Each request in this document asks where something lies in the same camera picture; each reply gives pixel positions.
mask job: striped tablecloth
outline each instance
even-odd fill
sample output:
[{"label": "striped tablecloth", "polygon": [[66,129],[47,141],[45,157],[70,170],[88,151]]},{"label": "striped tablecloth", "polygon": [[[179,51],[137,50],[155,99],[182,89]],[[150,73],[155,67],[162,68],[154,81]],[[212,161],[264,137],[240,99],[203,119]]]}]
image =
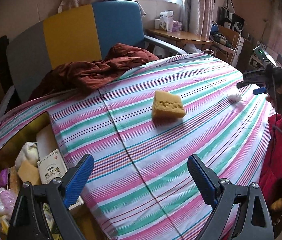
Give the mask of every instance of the striped tablecloth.
[{"label": "striped tablecloth", "polygon": [[[95,159],[82,197],[111,239],[194,239],[211,208],[187,171],[191,154],[232,183],[259,180],[273,110],[264,95],[253,96],[252,85],[240,89],[240,102],[228,100],[241,80],[205,54],[151,62],[88,97],[71,91],[10,111],[0,122],[0,148],[48,111],[67,164],[85,153]],[[153,122],[155,90],[180,95],[186,116]]]}]

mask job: blue gripper pad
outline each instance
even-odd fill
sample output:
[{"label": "blue gripper pad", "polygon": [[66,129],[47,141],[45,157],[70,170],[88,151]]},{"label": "blue gripper pad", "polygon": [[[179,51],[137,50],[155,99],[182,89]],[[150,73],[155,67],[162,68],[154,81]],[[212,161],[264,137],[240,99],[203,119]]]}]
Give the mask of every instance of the blue gripper pad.
[{"label": "blue gripper pad", "polygon": [[191,155],[188,158],[188,171],[191,177],[193,178],[200,194],[202,195],[204,202],[212,206],[212,208],[215,208],[218,203],[218,196],[217,196],[218,189],[215,187],[216,178],[218,179],[218,177],[212,170],[212,172],[214,173],[211,174],[213,176],[213,181],[214,181],[213,183],[208,177],[208,175],[206,174],[206,172],[204,171],[204,169],[205,170],[211,170],[211,169],[208,169],[202,163],[202,161],[197,155],[196,158],[197,160],[195,159],[194,155]]},{"label": "blue gripper pad", "polygon": [[65,198],[63,200],[66,208],[76,203],[83,187],[87,183],[94,167],[94,159],[92,155],[88,155],[86,159],[76,165],[77,171],[73,175],[71,181],[65,188]]}]

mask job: brown blanket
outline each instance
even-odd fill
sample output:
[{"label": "brown blanket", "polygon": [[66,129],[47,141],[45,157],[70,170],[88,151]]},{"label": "brown blanket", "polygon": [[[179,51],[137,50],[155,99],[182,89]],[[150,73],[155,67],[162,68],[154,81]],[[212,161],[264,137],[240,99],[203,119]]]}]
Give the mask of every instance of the brown blanket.
[{"label": "brown blanket", "polygon": [[78,88],[88,95],[127,70],[158,59],[145,49],[117,43],[109,50],[105,61],[71,62],[51,70],[32,92],[29,100],[72,88]]}]

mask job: crumpled white tissue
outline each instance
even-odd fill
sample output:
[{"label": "crumpled white tissue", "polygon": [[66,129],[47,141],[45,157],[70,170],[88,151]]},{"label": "crumpled white tissue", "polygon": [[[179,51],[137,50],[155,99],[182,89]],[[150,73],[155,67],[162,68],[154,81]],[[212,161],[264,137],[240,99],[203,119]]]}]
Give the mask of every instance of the crumpled white tissue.
[{"label": "crumpled white tissue", "polygon": [[238,90],[232,90],[229,91],[226,96],[228,97],[228,99],[239,102],[242,99],[242,94],[240,91]]}]

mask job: wooden desk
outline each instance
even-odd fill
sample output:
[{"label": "wooden desk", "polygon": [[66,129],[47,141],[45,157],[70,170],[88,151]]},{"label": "wooden desk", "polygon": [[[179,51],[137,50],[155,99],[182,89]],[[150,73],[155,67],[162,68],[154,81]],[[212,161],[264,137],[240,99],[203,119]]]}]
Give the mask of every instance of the wooden desk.
[{"label": "wooden desk", "polygon": [[163,38],[167,38],[169,40],[176,41],[176,46],[183,49],[184,45],[186,43],[191,43],[191,44],[213,44],[212,41],[209,40],[209,38],[202,38],[199,35],[189,33],[189,32],[183,32],[183,31],[178,31],[178,32],[167,32],[165,30],[157,30],[157,29],[147,29],[145,30],[149,36],[155,37],[155,36],[160,36]]}]

